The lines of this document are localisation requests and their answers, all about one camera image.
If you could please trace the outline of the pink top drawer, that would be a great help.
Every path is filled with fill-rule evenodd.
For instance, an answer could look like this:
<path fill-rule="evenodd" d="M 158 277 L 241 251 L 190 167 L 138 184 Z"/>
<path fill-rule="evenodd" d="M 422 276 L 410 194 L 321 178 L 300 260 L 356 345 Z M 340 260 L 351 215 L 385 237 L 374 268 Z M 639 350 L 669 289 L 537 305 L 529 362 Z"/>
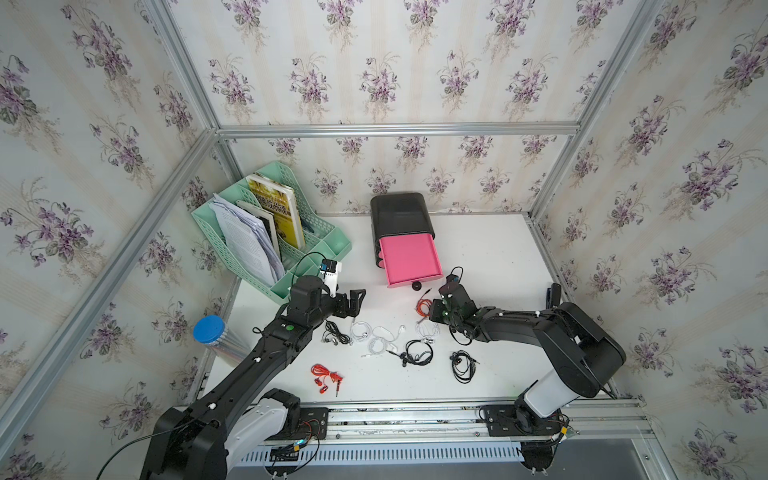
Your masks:
<path fill-rule="evenodd" d="M 434 238 L 429 233 L 383 237 L 379 247 L 379 264 L 389 288 L 431 281 L 443 274 Z"/>

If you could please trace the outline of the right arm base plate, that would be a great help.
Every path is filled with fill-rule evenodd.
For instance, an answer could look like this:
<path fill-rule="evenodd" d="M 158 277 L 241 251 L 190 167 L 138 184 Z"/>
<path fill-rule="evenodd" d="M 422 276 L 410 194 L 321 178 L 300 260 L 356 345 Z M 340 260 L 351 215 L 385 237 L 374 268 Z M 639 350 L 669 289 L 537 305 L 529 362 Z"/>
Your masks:
<path fill-rule="evenodd" d="M 570 424 L 560 410 L 539 417 L 524 402 L 484 405 L 478 414 L 491 437 L 553 437 L 566 431 Z"/>

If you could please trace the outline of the red earphones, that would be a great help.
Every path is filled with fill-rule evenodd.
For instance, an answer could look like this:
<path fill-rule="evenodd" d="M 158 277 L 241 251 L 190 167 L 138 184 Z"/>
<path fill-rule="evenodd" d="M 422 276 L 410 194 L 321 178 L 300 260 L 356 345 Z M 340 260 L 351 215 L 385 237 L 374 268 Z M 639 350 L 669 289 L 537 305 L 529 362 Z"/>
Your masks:
<path fill-rule="evenodd" d="M 426 319 L 430 316 L 432 301 L 427 297 L 430 292 L 430 289 L 426 290 L 420 296 L 415 306 L 415 311 L 422 319 Z"/>
<path fill-rule="evenodd" d="M 314 377 L 314 382 L 318 387 L 320 394 L 325 394 L 331 388 L 334 388 L 335 396 L 338 396 L 341 389 L 341 383 L 344 377 L 337 371 L 328 369 L 322 364 L 316 363 L 310 369 Z"/>

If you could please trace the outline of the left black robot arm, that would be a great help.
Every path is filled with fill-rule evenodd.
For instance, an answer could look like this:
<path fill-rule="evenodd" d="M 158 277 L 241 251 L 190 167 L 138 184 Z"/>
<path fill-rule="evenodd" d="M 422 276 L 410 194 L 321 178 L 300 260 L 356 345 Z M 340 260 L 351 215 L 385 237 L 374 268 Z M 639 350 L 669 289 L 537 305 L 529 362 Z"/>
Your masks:
<path fill-rule="evenodd" d="M 300 277 L 252 351 L 220 383 L 185 410 L 170 408 L 161 415 L 139 477 L 225 479 L 286 422 L 284 403 L 268 397 L 252 408 L 253 401 L 329 317 L 357 317 L 365 295 L 364 289 L 334 293 L 316 276 Z"/>

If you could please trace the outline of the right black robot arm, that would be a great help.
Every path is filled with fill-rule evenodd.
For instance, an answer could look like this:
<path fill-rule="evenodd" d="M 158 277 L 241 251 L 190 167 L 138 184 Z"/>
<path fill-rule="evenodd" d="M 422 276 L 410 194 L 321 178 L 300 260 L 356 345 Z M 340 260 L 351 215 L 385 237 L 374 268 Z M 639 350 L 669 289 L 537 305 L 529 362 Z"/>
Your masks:
<path fill-rule="evenodd" d="M 470 341 L 506 341 L 543 350 L 550 371 L 528 387 L 514 407 L 515 421 L 527 432 L 571 401 L 596 397 L 627 360 L 619 343 L 572 302 L 549 303 L 539 311 L 480 307 L 453 274 L 440 287 L 427 318 Z"/>

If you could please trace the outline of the black pink drawer cabinet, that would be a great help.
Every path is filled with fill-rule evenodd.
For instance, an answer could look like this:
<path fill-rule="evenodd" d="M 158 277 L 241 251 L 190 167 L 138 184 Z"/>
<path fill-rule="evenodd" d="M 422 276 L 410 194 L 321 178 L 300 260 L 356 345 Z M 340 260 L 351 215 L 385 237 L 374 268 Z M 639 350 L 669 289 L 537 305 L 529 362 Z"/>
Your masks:
<path fill-rule="evenodd" d="M 429 233 L 435 242 L 435 231 L 421 193 L 400 192 L 374 196 L 370 201 L 370 216 L 375 265 L 383 271 L 379 264 L 381 238 Z M 420 291 L 426 282 L 414 282 L 407 286 Z"/>

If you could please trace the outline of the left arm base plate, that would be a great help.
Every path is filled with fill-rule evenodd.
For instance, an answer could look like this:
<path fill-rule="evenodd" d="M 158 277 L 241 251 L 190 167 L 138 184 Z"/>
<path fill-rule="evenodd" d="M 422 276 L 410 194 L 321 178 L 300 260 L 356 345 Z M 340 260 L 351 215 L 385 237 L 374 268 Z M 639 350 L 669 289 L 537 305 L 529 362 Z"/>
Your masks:
<path fill-rule="evenodd" d="M 328 408 L 305 408 L 290 411 L 283 428 L 267 438 L 268 442 L 309 440 L 310 437 L 324 440 L 327 436 Z"/>

